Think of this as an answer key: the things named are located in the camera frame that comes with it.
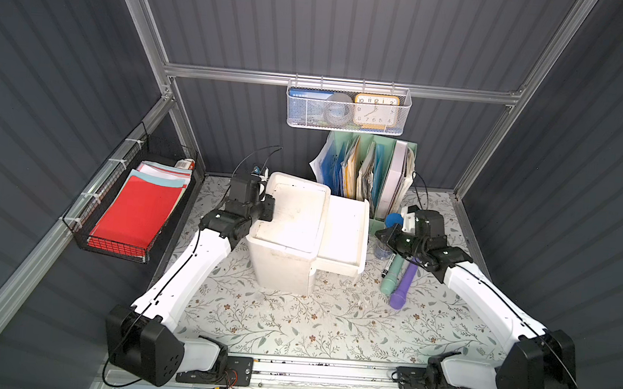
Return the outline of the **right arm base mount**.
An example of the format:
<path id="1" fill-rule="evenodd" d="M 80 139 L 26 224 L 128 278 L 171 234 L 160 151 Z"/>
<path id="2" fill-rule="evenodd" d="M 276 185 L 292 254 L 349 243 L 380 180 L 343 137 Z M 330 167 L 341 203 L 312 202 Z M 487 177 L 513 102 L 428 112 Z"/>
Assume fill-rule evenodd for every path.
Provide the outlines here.
<path id="1" fill-rule="evenodd" d="M 425 367 L 398 366 L 391 373 L 391 380 L 398 385 L 398 389 L 469 389 L 452 386 L 444 376 L 443 360 L 461 352 L 445 352 L 428 359 Z"/>

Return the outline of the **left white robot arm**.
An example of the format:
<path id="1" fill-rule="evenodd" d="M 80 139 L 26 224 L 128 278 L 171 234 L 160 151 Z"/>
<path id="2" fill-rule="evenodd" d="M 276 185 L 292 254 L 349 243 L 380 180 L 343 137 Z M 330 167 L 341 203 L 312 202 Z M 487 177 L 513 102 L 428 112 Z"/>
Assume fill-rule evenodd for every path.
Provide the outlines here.
<path id="1" fill-rule="evenodd" d="M 115 306 L 106 317 L 106 363 L 154 386 L 181 373 L 226 374 L 228 348 L 209 337 L 179 338 L 189 302 L 212 270 L 226 259 L 257 221 L 271 221 L 275 200 L 268 178 L 235 175 L 224 205 L 201 218 L 187 250 L 130 306 Z"/>

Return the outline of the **white drawer cabinet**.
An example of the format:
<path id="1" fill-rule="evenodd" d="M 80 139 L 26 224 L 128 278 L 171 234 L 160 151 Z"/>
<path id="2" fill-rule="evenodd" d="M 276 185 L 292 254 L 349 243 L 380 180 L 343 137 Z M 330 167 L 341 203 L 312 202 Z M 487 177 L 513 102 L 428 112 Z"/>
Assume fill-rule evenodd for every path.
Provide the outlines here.
<path id="1" fill-rule="evenodd" d="M 275 200 L 271 221 L 253 223 L 246 237 L 259 286 L 308 295 L 314 261 L 326 226 L 330 189 L 323 184 L 277 172 L 267 182 Z"/>

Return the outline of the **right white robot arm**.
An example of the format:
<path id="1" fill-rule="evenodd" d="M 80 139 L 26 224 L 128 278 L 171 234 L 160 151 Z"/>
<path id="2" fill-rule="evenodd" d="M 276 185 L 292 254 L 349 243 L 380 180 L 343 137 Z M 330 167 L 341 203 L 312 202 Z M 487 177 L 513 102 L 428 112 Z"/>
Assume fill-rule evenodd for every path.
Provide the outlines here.
<path id="1" fill-rule="evenodd" d="M 449 245 L 444 217 L 412 207 L 407 216 L 391 215 L 378 230 L 380 243 L 425 270 L 458 295 L 492 332 L 506 357 L 472 361 L 459 351 L 428 359 L 427 389 L 579 389 L 575 343 L 562 330 L 549 330 L 513 303 L 484 276 L 460 247 Z"/>

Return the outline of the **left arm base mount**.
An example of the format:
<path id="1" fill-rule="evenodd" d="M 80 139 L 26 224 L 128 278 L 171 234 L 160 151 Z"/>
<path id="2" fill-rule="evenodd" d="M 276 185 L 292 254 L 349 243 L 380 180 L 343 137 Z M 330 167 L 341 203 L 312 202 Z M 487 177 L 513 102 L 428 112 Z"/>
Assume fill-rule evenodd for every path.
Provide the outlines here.
<path id="1" fill-rule="evenodd" d="M 224 355 L 218 358 L 218 361 L 210 370 L 178 373 L 175 381 L 186 384 L 247 387 L 251 383 L 254 363 L 254 358 Z"/>

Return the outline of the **white drawer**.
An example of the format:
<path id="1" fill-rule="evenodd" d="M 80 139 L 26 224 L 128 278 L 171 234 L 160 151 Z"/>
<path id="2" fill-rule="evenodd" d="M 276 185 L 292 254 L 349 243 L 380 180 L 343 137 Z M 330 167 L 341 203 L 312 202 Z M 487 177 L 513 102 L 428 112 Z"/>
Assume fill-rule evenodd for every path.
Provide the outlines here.
<path id="1" fill-rule="evenodd" d="M 356 283 L 368 254 L 368 201 L 331 196 L 326 226 L 314 269 L 346 276 Z"/>

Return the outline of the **purple microphone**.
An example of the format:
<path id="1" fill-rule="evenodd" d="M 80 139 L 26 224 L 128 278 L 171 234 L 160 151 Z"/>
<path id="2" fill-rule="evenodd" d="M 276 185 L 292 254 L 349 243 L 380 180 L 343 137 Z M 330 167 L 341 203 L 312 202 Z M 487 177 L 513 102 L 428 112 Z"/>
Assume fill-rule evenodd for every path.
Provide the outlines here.
<path id="1" fill-rule="evenodd" d="M 396 285 L 388 301 L 390 307 L 399 311 L 405 306 L 409 289 L 417 276 L 418 270 L 417 264 L 400 258 L 400 268 L 396 273 Z"/>

